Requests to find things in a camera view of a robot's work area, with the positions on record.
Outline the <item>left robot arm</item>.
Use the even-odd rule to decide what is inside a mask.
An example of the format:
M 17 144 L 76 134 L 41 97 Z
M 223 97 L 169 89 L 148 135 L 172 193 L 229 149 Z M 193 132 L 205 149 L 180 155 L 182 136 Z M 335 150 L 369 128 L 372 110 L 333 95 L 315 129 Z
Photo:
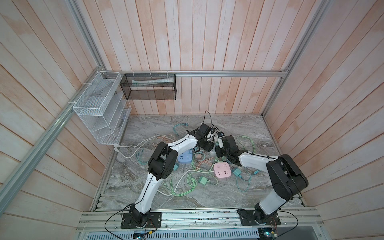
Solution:
M 156 192 L 162 181 L 172 173 L 178 156 L 196 147 L 210 152 L 215 145 L 214 132 L 211 126 L 201 124 L 197 129 L 188 131 L 183 138 L 169 144 L 160 143 L 156 147 L 148 162 L 145 185 L 129 210 L 137 225 L 142 226 L 146 221 Z

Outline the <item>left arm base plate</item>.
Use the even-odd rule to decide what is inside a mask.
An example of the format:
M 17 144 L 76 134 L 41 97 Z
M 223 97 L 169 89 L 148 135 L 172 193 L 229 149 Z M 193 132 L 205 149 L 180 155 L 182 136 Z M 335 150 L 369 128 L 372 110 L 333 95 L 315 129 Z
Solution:
M 121 229 L 143 229 L 161 227 L 162 213 L 161 212 L 148 212 L 146 214 L 137 213 L 124 213 L 121 222 Z

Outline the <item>pink power strip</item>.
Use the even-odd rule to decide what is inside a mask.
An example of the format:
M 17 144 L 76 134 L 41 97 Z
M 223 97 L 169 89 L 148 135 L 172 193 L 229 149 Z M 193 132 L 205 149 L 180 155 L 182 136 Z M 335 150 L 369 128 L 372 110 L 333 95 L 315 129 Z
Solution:
M 214 174 L 218 179 L 226 179 L 232 175 L 230 165 L 227 162 L 220 162 L 214 164 Z

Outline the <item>green charger plug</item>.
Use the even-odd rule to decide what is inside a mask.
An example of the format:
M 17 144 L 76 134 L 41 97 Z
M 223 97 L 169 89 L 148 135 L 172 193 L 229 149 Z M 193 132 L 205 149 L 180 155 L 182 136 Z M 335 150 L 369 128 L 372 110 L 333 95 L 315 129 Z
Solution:
M 207 183 L 209 183 L 210 182 L 210 180 L 208 179 L 208 178 L 206 178 L 206 177 L 204 177 L 204 176 L 201 176 L 200 178 L 199 178 L 199 183 L 200 184 L 202 184 L 202 185 L 206 185 Z

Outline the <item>blue power strip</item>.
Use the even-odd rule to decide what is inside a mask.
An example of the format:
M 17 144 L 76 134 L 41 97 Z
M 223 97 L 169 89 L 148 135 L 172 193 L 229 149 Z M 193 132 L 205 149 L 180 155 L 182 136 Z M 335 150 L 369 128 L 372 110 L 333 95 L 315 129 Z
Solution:
M 190 164 L 193 160 L 193 150 L 187 150 L 186 152 L 178 155 L 178 162 L 180 164 Z

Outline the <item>teal charger plug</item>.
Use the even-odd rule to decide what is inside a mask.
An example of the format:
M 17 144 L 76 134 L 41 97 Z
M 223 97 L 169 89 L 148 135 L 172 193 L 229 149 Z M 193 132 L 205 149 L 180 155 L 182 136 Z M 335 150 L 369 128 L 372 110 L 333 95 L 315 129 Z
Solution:
M 237 178 L 240 178 L 242 179 L 242 171 L 239 169 L 239 168 L 235 168 L 233 169 L 232 173 L 237 177 Z

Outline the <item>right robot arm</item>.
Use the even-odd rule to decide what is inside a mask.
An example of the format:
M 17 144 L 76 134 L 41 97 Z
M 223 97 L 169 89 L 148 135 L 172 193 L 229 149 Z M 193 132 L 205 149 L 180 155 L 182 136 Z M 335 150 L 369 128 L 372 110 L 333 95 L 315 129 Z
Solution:
M 241 150 L 233 136 L 216 137 L 215 140 L 218 141 L 215 148 L 217 157 L 225 157 L 237 166 L 269 174 L 273 189 L 255 205 L 253 212 L 259 224 L 264 224 L 281 206 L 309 186 L 304 173 L 287 154 L 271 157 Z

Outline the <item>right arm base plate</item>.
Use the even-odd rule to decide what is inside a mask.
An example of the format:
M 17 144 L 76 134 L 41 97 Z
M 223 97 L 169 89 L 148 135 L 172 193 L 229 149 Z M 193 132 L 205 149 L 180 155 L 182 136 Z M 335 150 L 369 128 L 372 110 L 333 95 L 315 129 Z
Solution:
M 238 209 L 237 213 L 240 217 L 242 226 L 281 225 L 281 220 L 277 211 L 270 215 L 266 215 L 260 210 Z

